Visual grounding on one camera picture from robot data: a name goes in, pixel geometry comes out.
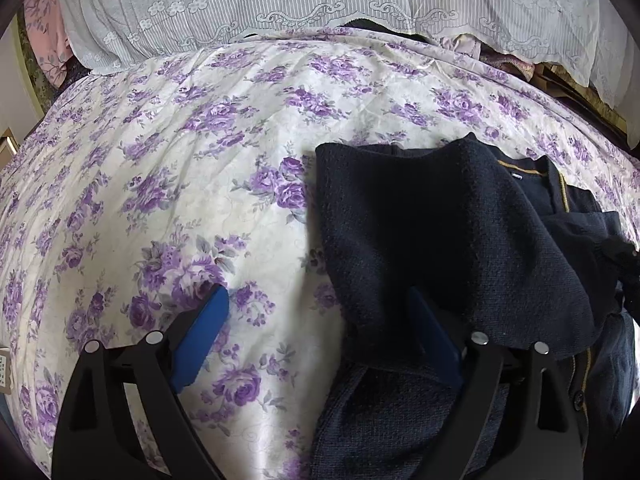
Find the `navy knit cardigan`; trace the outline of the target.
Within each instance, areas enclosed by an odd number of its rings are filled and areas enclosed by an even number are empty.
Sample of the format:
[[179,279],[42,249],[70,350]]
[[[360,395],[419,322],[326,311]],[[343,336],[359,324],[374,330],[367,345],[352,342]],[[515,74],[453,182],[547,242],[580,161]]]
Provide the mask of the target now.
[[324,260],[345,317],[312,442],[315,479],[416,479],[456,400],[424,356],[410,292],[497,344],[548,344],[581,479],[639,474],[639,253],[549,159],[475,136],[432,150],[317,148]]

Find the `purple floral bed sheet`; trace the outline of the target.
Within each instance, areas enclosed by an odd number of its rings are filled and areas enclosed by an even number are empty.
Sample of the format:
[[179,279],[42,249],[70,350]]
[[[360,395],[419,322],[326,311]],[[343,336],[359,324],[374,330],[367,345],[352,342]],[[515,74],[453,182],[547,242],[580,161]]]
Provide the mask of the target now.
[[639,236],[639,165],[518,78],[375,32],[281,32],[68,88],[1,173],[6,404],[48,471],[84,345],[138,341],[208,284],[230,318],[180,400],[230,479],[303,479],[343,319],[316,231],[322,143],[475,134],[548,157]]

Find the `dark wooden headboard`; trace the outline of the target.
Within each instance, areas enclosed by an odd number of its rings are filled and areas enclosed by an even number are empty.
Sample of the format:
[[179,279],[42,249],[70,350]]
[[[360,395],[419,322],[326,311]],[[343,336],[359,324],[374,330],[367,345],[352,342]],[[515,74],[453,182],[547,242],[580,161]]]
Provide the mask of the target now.
[[583,87],[565,68],[549,63],[536,64],[529,83],[584,118],[618,148],[639,156],[639,149],[628,143],[626,120],[600,99],[592,84]]

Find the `white lace cover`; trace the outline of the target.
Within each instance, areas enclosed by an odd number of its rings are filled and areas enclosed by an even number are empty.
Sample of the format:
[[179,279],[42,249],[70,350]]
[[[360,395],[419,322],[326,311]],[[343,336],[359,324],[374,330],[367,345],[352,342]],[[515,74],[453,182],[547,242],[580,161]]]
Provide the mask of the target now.
[[614,104],[627,41],[608,0],[60,1],[74,53],[104,74],[266,30],[368,20],[434,40],[468,34],[527,62],[559,64]]

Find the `pink floral blanket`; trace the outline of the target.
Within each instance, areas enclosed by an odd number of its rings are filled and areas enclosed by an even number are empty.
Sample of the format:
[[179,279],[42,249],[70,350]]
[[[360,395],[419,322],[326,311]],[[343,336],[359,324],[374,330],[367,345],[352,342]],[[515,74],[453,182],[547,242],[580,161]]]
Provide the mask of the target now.
[[67,37],[60,0],[24,0],[25,28],[40,70],[54,88],[67,76],[74,56]]

